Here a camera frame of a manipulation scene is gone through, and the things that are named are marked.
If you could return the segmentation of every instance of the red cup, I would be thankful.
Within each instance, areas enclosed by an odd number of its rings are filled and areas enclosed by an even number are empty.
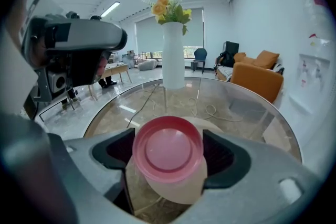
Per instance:
[[[132,150],[134,162],[145,177],[161,183],[176,183],[199,167],[203,141],[189,121],[163,116],[140,128]]]

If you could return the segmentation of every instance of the flower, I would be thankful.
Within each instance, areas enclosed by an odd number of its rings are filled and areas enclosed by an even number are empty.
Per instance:
[[[189,15],[189,19],[191,19],[191,9],[186,9],[183,11],[183,15],[188,14]]]
[[[163,5],[161,2],[157,2],[154,4],[154,6],[152,7],[152,13],[154,15],[163,15],[166,14],[167,10],[166,10],[166,6]]]
[[[159,20],[164,20],[164,17],[163,17],[163,15],[156,15],[155,16],[155,20],[156,20],[156,22],[158,23],[159,22]]]
[[[161,2],[163,5],[168,5],[169,0],[157,0],[157,2]]]

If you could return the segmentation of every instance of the backpack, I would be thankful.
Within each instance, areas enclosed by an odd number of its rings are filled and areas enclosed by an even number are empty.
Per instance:
[[[228,51],[222,52],[217,57],[217,66],[233,67],[234,63],[235,59],[233,58],[233,55]]]

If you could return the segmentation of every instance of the white floor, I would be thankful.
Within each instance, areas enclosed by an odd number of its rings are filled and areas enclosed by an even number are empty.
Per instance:
[[[155,68],[148,71],[130,69],[129,74],[133,82],[132,84],[129,82],[126,73],[122,73],[123,83],[121,83],[118,74],[112,76],[112,80],[118,83],[114,87],[102,89],[98,83],[95,83],[93,86],[98,100],[95,100],[90,95],[87,86],[76,88],[78,91],[78,101],[73,104],[75,110],[73,110],[70,105],[68,105],[66,109],[62,109],[62,105],[58,104],[41,115],[44,122],[42,122],[38,116],[36,116],[36,122],[42,125],[46,131],[60,135],[63,140],[83,137],[94,116],[111,101],[112,98],[136,85],[162,79],[162,68]],[[200,70],[193,73],[191,69],[185,69],[184,74],[186,77],[215,78],[214,71],[205,70],[202,74]]]

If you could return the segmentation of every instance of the orange pillow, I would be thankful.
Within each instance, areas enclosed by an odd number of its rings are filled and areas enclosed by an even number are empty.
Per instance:
[[[253,62],[254,66],[270,69],[278,60],[280,54],[263,50]]]
[[[246,56],[246,53],[244,53],[244,52],[237,52],[233,56],[233,58],[235,59],[235,62],[241,62],[245,56]]]
[[[241,62],[244,62],[244,63],[249,63],[250,65],[253,65],[253,62],[255,61],[255,59],[253,58],[249,58],[249,57],[244,57],[243,60]]]

